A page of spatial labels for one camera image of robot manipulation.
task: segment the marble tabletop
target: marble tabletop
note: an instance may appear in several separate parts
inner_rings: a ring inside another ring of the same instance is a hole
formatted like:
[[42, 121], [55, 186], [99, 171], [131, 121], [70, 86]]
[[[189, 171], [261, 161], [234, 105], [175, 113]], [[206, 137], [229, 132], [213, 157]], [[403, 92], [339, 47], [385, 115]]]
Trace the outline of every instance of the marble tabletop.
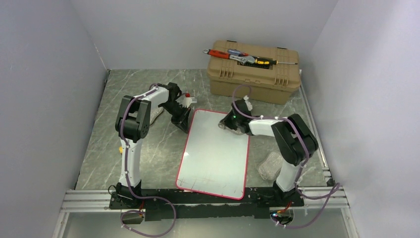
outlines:
[[[76, 189], [107, 189], [118, 182], [121, 172], [121, 146], [114, 125], [121, 98], [146, 92], [152, 83], [177, 83], [198, 102], [195, 109], [229, 112], [231, 97], [210, 93], [210, 81], [205, 69], [186, 70], [111, 70], [95, 118], [92, 135], [80, 171]], [[309, 124], [307, 109], [299, 91], [285, 105], [250, 100], [253, 114], [286, 117], [298, 113]], [[170, 122], [171, 115], [163, 112], [150, 127], [141, 151], [142, 188], [176, 188], [175, 180], [181, 162], [187, 134]], [[278, 151], [275, 140], [252, 136], [249, 148], [246, 186], [272, 186], [257, 171], [271, 151]], [[319, 153], [315, 153], [303, 171], [301, 186], [326, 186]]]

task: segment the tan toolbox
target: tan toolbox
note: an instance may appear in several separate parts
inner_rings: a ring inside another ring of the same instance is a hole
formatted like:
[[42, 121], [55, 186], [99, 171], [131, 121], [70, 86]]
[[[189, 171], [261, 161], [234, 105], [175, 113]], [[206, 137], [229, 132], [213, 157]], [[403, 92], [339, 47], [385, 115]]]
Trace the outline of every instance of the tan toolbox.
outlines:
[[[261, 47], [246, 45], [232, 41], [216, 41], [214, 50], [227, 52], [236, 49], [251, 56], [262, 57], [279, 62], [299, 63], [296, 51], [276, 47]], [[241, 65], [232, 59], [211, 57], [207, 67], [210, 78], [210, 92], [216, 95], [232, 96], [233, 90], [241, 84], [252, 86], [250, 98], [276, 104], [285, 104], [290, 95], [299, 89], [301, 78], [299, 65], [277, 64], [269, 68], [258, 68]], [[248, 88], [242, 87], [237, 97], [248, 93]]]

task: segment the white wall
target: white wall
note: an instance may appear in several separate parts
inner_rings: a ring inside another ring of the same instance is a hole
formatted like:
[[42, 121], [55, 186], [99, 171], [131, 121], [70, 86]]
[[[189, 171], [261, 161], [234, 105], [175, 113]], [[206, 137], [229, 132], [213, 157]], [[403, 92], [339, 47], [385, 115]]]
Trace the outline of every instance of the white wall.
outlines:
[[308, 59], [337, 0], [72, 0], [107, 68], [207, 68], [219, 39]]
[[0, 3], [0, 237], [48, 238], [106, 70], [69, 0]]
[[420, 2], [340, 0], [304, 86], [363, 238], [420, 237]]

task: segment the white board with red edge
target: white board with red edge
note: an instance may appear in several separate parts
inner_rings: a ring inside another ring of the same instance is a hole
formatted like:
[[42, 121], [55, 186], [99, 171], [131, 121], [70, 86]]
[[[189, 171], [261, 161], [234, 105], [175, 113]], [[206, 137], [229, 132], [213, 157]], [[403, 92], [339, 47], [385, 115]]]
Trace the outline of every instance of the white board with red edge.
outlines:
[[176, 186], [231, 199], [242, 199], [246, 182], [249, 136], [217, 125], [225, 113], [197, 109], [188, 133]]

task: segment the yellow and black screwdriver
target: yellow and black screwdriver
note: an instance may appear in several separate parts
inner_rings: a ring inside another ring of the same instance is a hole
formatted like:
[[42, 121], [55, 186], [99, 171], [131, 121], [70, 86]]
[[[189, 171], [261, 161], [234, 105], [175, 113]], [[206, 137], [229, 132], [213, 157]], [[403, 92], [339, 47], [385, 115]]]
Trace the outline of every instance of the yellow and black screwdriver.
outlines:
[[[241, 52], [241, 51], [235, 50], [235, 49], [228, 49], [227, 52], [231, 55], [240, 56], [240, 57], [249, 55], [245, 52]], [[279, 62], [279, 61], [276, 61], [276, 60], [272, 60], [272, 59], [269, 60], [269, 59], [260, 58], [260, 57], [256, 57], [256, 56], [252, 56], [252, 57], [254, 57], [256, 64], [261, 64], [261, 65], [263, 65], [263, 64], [265, 64], [265, 65], [267, 65], [267, 64], [268, 65], [276, 65], [276, 64], [280, 64], [280, 63], [282, 63], [282, 64], [298, 64], [298, 63], [290, 63], [290, 62]]]

